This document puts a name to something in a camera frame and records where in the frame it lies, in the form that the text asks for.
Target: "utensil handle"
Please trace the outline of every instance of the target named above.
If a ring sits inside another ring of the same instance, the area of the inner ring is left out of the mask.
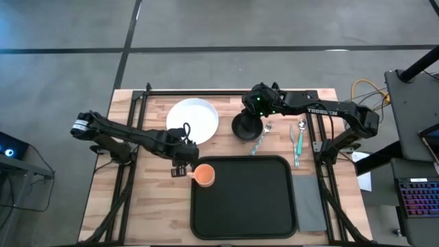
[[[301,130],[299,135],[299,146],[297,147],[297,155],[302,154],[302,138],[303,138],[303,131]]]
[[[264,134],[261,135],[261,137],[259,137],[258,142],[256,143],[256,145],[254,146],[254,148],[253,148],[252,151],[250,152],[250,155],[251,155],[251,156],[253,156],[254,153],[256,153],[256,150],[258,149],[259,145],[261,145],[261,142],[262,142],[262,140],[263,140],[263,136],[264,136]]]
[[[296,166],[296,168],[299,168],[299,156],[297,155],[296,144],[293,144],[293,149],[294,149],[294,166]]]

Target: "black tray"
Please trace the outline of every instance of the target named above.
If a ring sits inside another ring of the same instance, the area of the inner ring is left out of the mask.
[[[215,182],[192,181],[191,230],[205,240],[288,238],[297,230],[292,175],[280,156],[210,156]]]

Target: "white plate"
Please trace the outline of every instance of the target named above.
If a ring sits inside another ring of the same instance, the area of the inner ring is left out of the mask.
[[[169,111],[166,128],[182,128],[184,123],[191,126],[189,139],[197,144],[209,140],[218,128],[218,113],[203,99],[185,99]]]

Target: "spoon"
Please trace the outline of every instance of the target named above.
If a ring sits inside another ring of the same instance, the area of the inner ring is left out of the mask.
[[[297,146],[297,155],[301,155],[302,154],[303,131],[305,130],[306,127],[307,127],[307,122],[304,119],[301,119],[299,121],[300,135],[299,135],[299,144]]]

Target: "knife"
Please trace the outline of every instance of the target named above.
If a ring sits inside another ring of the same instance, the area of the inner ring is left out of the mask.
[[[293,152],[294,152],[294,165],[296,168],[299,168],[299,157],[297,155],[297,147],[296,142],[294,138],[294,124],[291,124],[289,126],[289,137],[291,138],[291,141],[293,142]]]

